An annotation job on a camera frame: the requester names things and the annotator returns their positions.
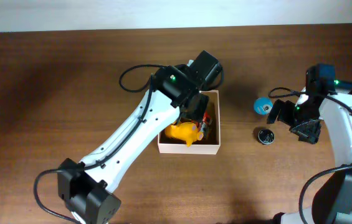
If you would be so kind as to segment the yellow toy figure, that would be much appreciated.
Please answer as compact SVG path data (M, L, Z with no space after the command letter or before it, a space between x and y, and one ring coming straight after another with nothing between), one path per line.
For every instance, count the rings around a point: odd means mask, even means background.
M171 124L164 129L164 133L168 138L184 141L187 147L204 137L204 133L192 122Z

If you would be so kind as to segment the red toy monster truck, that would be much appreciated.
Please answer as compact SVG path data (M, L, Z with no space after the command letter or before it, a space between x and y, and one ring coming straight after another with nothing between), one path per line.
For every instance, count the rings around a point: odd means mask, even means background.
M212 118L211 116L205 112L202 118L202 121L199 123L199 134L202 136L202 139L207 139L209 137L209 133L211 131Z

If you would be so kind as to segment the white cardboard box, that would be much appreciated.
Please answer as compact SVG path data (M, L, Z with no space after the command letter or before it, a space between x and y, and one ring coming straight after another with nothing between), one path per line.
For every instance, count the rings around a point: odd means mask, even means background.
M167 154L205 154L216 155L221 146L221 125L219 92L217 90L204 91L209 97L207 112L212 118L210 132L207 139L196 141L189 147L184 141L171 139L165 136L164 131L158 134L158 148L160 153Z

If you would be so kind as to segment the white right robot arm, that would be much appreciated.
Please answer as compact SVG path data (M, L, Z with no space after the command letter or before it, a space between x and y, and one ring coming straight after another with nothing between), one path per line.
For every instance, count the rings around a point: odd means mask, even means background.
M274 223L352 224L352 82L338 80L332 65L318 63L306 71L302 91L289 90L298 101L284 101L269 94L275 103L267 123L281 121L299 141L315 144L324 124L330 136L335 167L315 174L303 186L298 211L278 213Z

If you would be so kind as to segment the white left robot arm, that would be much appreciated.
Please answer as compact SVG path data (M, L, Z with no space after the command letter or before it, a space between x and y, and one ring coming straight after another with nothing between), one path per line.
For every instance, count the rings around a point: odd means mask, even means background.
M157 66L134 112L96 150L80 162L66 159L57 175L59 197L75 223L108 223L120 208L114 196L128 168L160 133L180 119L203 122L209 102L205 91L222 76L217 58L202 51L187 65Z

